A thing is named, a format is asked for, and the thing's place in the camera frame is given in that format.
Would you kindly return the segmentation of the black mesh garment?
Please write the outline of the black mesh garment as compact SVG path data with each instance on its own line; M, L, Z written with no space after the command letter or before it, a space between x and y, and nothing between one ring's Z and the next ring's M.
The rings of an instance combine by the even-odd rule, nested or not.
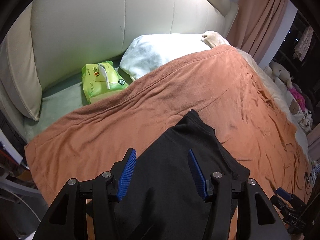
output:
M245 181L249 169L221 145L194 110L137 159L128 192L116 205L117 239L201 239L210 204L198 195L188 165L195 150L204 172Z

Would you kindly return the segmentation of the cream patterned bed sheet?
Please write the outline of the cream patterned bed sheet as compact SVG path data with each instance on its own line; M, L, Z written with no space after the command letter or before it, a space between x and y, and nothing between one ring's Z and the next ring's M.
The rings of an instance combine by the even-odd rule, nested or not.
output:
M267 76L267 74L257 65L257 63L253 60L253 57L249 55L248 53L236 49L238 53L247 61L247 63L254 69L254 71L259 75L262 83L267 88L268 92L271 94L273 100L276 103L276 106L283 111L287 119L296 127L296 133L295 138L298 142L299 146L302 148L304 155L306 156L306 159L308 163L310 162L310 156L308 153L308 141L305 132L301 128L301 126L298 124L296 118L291 114L289 110L289 105L287 103L287 100L285 99L285 94L280 90L280 88L274 83L274 81Z

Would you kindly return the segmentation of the green wet wipes pack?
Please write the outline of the green wet wipes pack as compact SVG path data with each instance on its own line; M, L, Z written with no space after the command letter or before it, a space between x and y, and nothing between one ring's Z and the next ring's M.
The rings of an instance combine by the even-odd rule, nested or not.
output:
M117 94L129 86L115 70L112 61L84 65L81 69L81 81L89 104Z

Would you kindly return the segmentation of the brown teddy bear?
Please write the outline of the brown teddy bear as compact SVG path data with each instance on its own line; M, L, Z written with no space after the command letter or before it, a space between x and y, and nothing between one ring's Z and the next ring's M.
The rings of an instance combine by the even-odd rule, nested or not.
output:
M298 102L295 99L291 100L291 104L289 106L289 110L290 110L292 115L296 115L299 112L300 106L299 106Z

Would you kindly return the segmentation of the orange brown bed blanket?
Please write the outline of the orange brown bed blanket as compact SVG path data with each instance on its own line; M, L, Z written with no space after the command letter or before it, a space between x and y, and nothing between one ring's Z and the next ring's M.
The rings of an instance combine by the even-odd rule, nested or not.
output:
M227 45L175 59L122 92L72 111L25 147L36 186L49 209L35 239L117 239L110 195L114 163L128 148L137 159L189 111L214 129L229 154L249 169L245 181L204 172L213 187L203 235L287 239L269 199L281 187L307 201L310 165L287 119L259 75Z

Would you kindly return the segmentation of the pink knitted item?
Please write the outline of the pink knitted item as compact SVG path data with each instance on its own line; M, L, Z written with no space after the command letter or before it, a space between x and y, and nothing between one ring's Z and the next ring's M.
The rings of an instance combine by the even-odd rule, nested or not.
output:
M293 95L293 97L295 98L297 103L299 104L302 111L305 112L306 104L305 104L305 99L302 96L302 94L300 94L300 92L298 90L296 90L295 87L292 87L291 89L289 89L289 91Z

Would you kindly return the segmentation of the white pillow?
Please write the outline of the white pillow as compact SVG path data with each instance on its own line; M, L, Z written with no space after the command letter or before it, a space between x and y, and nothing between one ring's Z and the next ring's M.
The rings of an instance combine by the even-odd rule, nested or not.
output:
M216 31L142 35L131 42L121 58L119 68L135 81L179 57L225 44L229 45L229 42Z

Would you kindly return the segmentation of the beige plush toy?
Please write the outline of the beige plush toy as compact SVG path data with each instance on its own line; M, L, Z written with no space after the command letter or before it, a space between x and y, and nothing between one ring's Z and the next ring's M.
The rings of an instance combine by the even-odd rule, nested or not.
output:
M269 67L272 70L272 74L274 77L279 78L288 89L292 89L292 81L289 72L285 69L285 67L277 62L271 61Z

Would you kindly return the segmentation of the open dark wardrobe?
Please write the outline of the open dark wardrobe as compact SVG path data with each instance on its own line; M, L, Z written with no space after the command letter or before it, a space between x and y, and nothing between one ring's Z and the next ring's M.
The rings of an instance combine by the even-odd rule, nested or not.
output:
M290 73L292 82L306 95L306 108L312 113L313 121L319 123L319 37L313 33L304 59L295 50L310 24L301 12L295 19L284 38L273 61L284 66Z

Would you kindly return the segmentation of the cream padded headboard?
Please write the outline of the cream padded headboard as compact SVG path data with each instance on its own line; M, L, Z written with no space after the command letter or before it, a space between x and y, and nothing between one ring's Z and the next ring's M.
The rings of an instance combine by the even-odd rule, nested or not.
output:
M33 0L1 43L1 110L38 120L42 92L84 64L122 54L143 34L226 36L231 0Z

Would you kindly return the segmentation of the pink curtain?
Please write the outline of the pink curtain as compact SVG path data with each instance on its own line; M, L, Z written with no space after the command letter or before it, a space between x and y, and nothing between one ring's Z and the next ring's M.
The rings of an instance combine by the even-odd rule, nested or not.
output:
M239 0L239 11L227 35L228 42L260 62L276 35L288 1Z

